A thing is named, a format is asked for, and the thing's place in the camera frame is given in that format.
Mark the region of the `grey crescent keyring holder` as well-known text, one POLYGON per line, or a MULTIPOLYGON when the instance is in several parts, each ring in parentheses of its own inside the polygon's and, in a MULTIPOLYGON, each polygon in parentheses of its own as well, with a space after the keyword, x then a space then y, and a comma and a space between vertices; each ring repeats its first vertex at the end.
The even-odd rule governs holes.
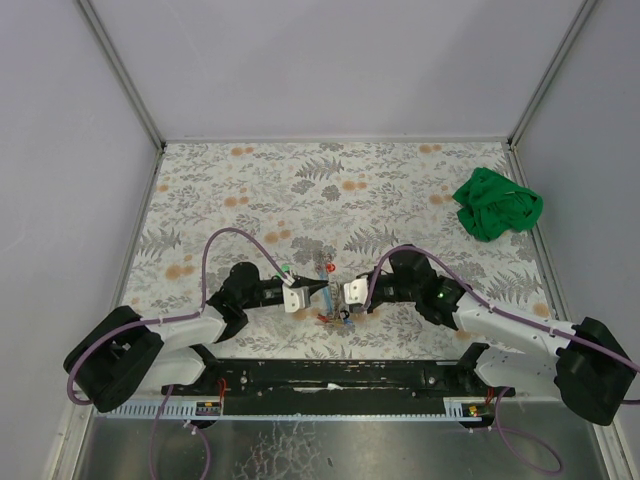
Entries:
POLYGON ((354 323, 348 307, 342 300, 342 287, 337 281, 337 267, 332 256, 320 252, 314 257, 314 266, 319 279, 327 282, 327 285, 320 290, 324 307, 316 315, 317 321, 327 328, 351 329, 354 323))

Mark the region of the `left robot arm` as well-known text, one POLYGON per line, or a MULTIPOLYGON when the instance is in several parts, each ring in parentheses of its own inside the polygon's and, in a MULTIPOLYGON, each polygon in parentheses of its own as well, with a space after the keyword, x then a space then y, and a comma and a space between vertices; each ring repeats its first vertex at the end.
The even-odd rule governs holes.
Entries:
POLYGON ((68 395, 78 405, 110 412, 135 394, 169 385, 193 385, 212 363, 208 345, 237 335, 247 309, 282 305, 287 313, 310 306, 325 279, 262 279, 250 262, 234 265, 221 288, 193 314, 144 319, 124 305, 112 310, 65 358, 68 395))

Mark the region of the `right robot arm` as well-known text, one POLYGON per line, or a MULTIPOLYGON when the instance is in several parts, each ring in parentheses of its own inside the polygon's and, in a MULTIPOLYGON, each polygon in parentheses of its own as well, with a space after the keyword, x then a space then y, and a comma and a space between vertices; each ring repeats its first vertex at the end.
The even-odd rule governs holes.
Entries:
POLYGON ((373 271, 346 283, 351 308, 372 311, 384 303, 411 303, 428 322, 478 334, 508 347, 486 347, 474 361, 488 386, 511 387, 561 400, 579 417, 612 423, 639 367, 608 327, 586 317, 581 323, 539 319, 492 302, 435 255, 413 245, 388 251, 373 271))

